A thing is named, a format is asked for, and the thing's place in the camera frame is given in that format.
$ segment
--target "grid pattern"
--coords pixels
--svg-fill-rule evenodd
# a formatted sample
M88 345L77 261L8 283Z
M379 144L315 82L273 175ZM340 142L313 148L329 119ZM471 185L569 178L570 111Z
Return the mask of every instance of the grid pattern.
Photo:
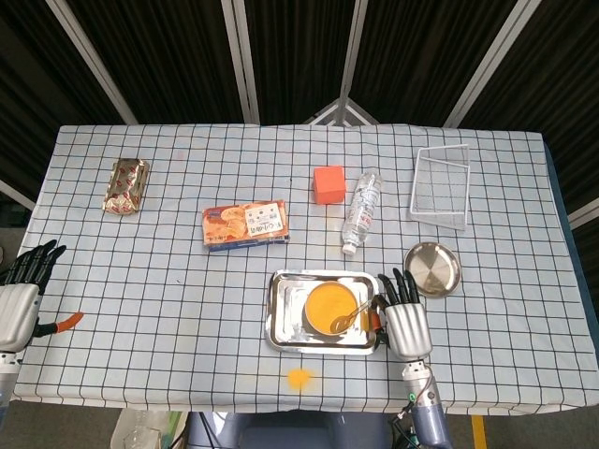
M420 147L466 143L465 231L408 220ZM141 212L100 208L119 157L151 164ZM314 203L315 167L367 168L382 207L354 257L341 251L345 206ZM208 253L201 211L283 199L290 242ZM599 402L599 375L538 134L378 125L66 126L23 250L58 239L40 321L74 311L74 331L33 341L15 394L116 407L272 412L396 412L402 364L373 355L283 354L264 336L270 275L282 268L390 273L420 241L457 253L463 281L427 301L430 364L452 413L536 413ZM286 374L309 369L301 394Z

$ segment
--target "bottle cap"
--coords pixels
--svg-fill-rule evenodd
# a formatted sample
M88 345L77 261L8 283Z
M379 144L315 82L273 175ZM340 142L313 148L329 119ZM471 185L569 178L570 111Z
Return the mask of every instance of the bottle cap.
M343 246L343 252L348 255L354 255L356 253L356 245L353 243L345 243Z

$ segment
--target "robotic hand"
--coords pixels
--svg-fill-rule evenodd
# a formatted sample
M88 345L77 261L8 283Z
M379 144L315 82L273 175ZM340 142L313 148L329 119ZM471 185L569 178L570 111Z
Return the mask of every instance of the robotic hand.
M393 274L399 294L387 276L379 274L378 277L385 286L390 302L390 305L384 308L388 345L391 351L405 362L402 377L409 403L398 414L396 420L401 420L405 413L411 411L416 435L421 443L430 447L451 449L437 382L431 367L424 363L424 358L432 351L426 311L420 304L412 273L406 270L402 276L400 271L394 268Z
M55 246L56 240L51 240L23 253L7 271L0 273L0 428L21 369L18 353L34 337L70 329L83 316L77 312L62 323L38 322L41 297L52 268L66 249Z

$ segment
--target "floor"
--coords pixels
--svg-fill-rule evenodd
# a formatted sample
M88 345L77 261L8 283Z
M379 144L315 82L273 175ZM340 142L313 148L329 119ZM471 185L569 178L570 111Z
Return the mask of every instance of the floor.
M0 246L5 250L0 270L16 257L23 234L21 228L0 228ZM13 401L0 432L0 449L105 449L110 447L119 412ZM474 446L469 416L449 415L447 421L456 449L481 449ZM599 440L599 406L561 413L486 417L485 430L489 449L587 448Z

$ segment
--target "spoon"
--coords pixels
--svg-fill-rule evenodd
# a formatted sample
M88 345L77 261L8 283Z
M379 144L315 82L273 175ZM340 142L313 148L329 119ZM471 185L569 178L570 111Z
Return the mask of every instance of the spoon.
M354 323L356 317L362 311L365 311L372 303L373 299L370 298L368 301L364 302L361 306L352 311L349 315L341 315L335 318L335 320L330 324L330 332L333 334L341 334L347 330L352 323Z

